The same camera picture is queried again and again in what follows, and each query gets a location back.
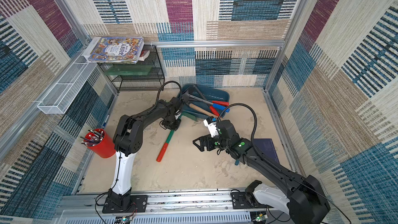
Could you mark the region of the teal plastic storage box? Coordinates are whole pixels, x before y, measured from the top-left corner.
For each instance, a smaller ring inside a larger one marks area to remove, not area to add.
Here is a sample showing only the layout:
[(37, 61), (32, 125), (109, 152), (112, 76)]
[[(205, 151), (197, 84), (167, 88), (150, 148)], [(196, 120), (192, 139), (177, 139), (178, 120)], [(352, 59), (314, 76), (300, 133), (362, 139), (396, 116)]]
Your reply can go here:
[[(199, 97), (198, 93), (193, 89), (193, 87), (192, 87), (193, 85), (194, 84), (184, 85), (182, 87), (182, 92), (184, 93), (187, 89), (189, 89), (189, 94)], [(215, 88), (209, 88), (209, 87), (205, 87), (205, 86), (198, 86), (198, 88), (205, 95), (205, 97), (207, 98), (208, 101), (229, 102), (229, 100), (230, 100), (230, 95), (226, 91), (215, 89)], [(199, 102), (199, 101), (195, 101), (195, 100), (190, 100), (190, 101), (192, 104), (210, 112), (209, 108), (207, 108), (207, 106), (203, 102)], [(188, 105), (184, 105), (182, 107), (182, 111), (192, 114), (200, 119), (206, 119), (208, 117), (208, 116), (190, 108)]]

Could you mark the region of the grey hoe red grip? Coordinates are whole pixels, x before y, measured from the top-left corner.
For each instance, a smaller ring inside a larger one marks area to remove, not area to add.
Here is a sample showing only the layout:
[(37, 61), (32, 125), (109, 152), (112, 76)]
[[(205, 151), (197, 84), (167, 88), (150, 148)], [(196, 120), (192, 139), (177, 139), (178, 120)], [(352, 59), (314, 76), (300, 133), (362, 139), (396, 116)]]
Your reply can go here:
[(197, 97), (197, 96), (193, 96), (193, 95), (191, 95), (191, 94), (188, 94), (188, 96), (189, 96), (190, 99), (193, 99), (193, 100), (196, 100), (196, 101), (199, 101), (199, 102), (203, 102), (203, 103), (206, 103), (206, 104), (208, 104), (208, 105), (216, 105), (216, 106), (222, 106), (222, 107), (227, 107), (227, 106), (229, 106), (229, 102), (223, 102), (223, 101), (208, 101), (208, 100), (199, 98), (199, 97)]
[(205, 103), (205, 101), (207, 101), (207, 98), (205, 97), (205, 95), (201, 92), (201, 90), (198, 88), (197, 85), (193, 85), (192, 86), (193, 89), (198, 93), (199, 97), (203, 100), (202, 102), (207, 106), (207, 108), (209, 108), (210, 112), (212, 114), (214, 114), (216, 117), (219, 117), (220, 114), (218, 113), (218, 111), (210, 104)]

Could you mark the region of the chrome blue handled hoe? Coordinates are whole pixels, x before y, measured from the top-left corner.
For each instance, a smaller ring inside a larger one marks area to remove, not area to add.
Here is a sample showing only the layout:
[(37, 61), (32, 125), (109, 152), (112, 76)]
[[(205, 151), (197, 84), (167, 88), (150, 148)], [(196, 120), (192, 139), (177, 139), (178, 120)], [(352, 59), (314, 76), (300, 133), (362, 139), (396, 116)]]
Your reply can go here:
[(216, 105), (213, 105), (213, 107), (214, 107), (215, 109), (222, 110), (222, 111), (226, 108), (226, 107), (216, 106)]

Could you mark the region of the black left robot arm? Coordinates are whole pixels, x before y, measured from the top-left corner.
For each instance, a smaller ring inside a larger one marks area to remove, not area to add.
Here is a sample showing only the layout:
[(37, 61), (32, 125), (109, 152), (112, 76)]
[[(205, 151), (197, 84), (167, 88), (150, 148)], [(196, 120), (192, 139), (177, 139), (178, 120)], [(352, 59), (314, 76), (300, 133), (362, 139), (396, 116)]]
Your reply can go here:
[(177, 130), (182, 105), (182, 100), (177, 97), (170, 101), (158, 100), (151, 108), (139, 114), (123, 115), (120, 118), (113, 138), (117, 155), (115, 176), (106, 198), (107, 205), (115, 211), (127, 211), (133, 205), (131, 174), (135, 156), (143, 145), (144, 130), (159, 119), (163, 120), (167, 129)]

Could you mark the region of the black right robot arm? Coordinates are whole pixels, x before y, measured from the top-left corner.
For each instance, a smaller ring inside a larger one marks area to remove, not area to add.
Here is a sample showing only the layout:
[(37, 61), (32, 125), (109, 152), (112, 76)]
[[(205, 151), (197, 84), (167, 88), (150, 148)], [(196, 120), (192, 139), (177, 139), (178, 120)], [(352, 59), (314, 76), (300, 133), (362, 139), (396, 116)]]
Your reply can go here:
[(234, 199), (250, 207), (271, 206), (288, 214), (296, 224), (319, 224), (330, 211), (320, 182), (313, 176), (301, 176), (266, 156), (252, 141), (242, 138), (228, 120), (204, 121), (209, 134), (193, 141), (201, 152), (218, 149), (239, 160), (270, 180), (276, 189), (253, 181), (243, 196)]

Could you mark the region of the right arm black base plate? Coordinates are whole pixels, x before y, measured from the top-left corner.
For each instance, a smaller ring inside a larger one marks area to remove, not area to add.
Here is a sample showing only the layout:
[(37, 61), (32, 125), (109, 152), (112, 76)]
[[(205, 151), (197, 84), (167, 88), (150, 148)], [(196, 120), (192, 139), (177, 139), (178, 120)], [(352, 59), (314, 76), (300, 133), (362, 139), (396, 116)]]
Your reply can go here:
[(251, 194), (247, 194), (245, 191), (242, 192), (237, 189), (232, 189), (230, 191), (230, 196), (232, 199), (233, 209), (256, 208), (259, 206), (259, 203), (256, 202), (255, 198)]

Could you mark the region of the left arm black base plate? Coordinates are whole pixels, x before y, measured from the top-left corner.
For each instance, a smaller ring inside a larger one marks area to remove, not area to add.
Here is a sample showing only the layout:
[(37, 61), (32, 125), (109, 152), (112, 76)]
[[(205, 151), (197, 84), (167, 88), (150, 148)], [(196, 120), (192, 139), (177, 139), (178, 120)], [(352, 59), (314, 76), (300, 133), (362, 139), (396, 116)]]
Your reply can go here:
[(102, 213), (144, 213), (146, 211), (147, 202), (147, 195), (108, 196), (105, 200)]

